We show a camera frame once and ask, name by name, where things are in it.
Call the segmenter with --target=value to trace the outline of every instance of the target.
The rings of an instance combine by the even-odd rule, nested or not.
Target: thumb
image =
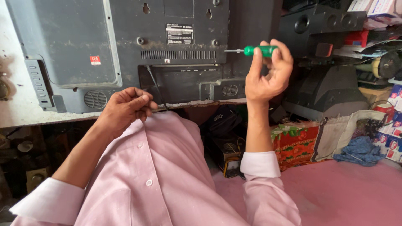
[[[254,55],[252,58],[250,71],[248,72],[247,76],[251,76],[253,78],[260,78],[262,67],[263,67],[263,54],[261,53],[261,49],[256,47],[254,48]]]
[[[134,100],[130,101],[128,104],[131,108],[138,110],[145,106],[150,100],[150,97],[147,95],[142,95]]]

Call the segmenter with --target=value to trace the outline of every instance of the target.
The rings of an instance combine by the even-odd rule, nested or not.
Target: ventilation grille
[[[237,94],[237,86],[231,85],[231,86],[224,86],[222,89],[222,95],[224,97],[231,97]]]
[[[216,59],[216,51],[156,51],[142,50],[141,59]]]
[[[107,98],[101,91],[88,91],[84,96],[85,104],[90,108],[100,109],[106,105]]]

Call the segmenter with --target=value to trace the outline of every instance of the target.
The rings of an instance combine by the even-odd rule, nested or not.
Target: button
[[[153,183],[153,181],[152,181],[151,179],[149,179],[149,180],[147,180],[146,185],[147,185],[147,186],[151,186],[151,185],[152,185],[152,183]]]

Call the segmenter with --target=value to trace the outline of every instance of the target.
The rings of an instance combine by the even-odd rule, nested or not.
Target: side button panel
[[[39,100],[39,106],[52,107],[49,93],[47,92],[46,86],[43,82],[43,76],[39,68],[38,61],[25,60],[25,65],[27,66],[29,76],[31,77],[31,82],[34,87],[36,97]]]

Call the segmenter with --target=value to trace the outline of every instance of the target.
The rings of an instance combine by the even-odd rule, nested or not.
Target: blue cloth
[[[348,161],[362,166],[374,166],[378,160],[385,158],[379,151],[380,147],[374,146],[368,136],[360,136],[352,139],[348,146],[342,148],[342,153],[334,154],[333,158],[338,162]]]

